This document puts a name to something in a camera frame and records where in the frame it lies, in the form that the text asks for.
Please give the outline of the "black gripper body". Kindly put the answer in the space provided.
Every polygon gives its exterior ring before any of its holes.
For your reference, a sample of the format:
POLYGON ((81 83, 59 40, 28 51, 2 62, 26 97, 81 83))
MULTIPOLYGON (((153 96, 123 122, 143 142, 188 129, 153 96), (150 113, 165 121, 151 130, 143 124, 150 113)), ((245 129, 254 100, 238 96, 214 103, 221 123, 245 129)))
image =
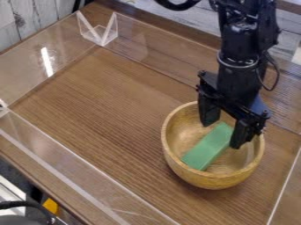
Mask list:
POLYGON ((268 54, 245 59, 233 59, 218 52, 218 73, 201 71, 198 94, 217 100, 221 111, 236 120, 248 120, 256 127, 254 136, 261 135, 271 111, 260 97, 268 70, 268 54))

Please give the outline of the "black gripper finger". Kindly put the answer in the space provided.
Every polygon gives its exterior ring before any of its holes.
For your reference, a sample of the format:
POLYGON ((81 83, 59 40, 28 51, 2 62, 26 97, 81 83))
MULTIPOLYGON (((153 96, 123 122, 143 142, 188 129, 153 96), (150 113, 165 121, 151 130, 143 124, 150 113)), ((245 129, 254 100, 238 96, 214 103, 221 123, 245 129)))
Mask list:
POLYGON ((204 127, 210 126, 220 120, 221 109, 217 100, 200 94, 198 97, 200 105, 200 121, 204 127))
POLYGON ((240 149, 240 147, 252 140, 256 134, 254 128, 256 127, 248 120, 242 119, 237 121, 229 144, 233 149, 240 149))

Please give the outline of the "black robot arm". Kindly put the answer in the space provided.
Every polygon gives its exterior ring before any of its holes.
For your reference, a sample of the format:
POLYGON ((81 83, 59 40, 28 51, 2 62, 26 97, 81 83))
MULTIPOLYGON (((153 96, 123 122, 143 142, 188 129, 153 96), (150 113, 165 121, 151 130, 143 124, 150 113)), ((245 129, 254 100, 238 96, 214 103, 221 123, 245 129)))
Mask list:
POLYGON ((228 113, 236 119, 229 146, 238 149, 263 134, 271 111, 260 91, 272 91, 265 84, 268 67, 276 67, 269 49, 277 44, 277 0, 209 0, 218 12, 221 49, 218 72, 198 73, 200 121, 210 126, 228 113))

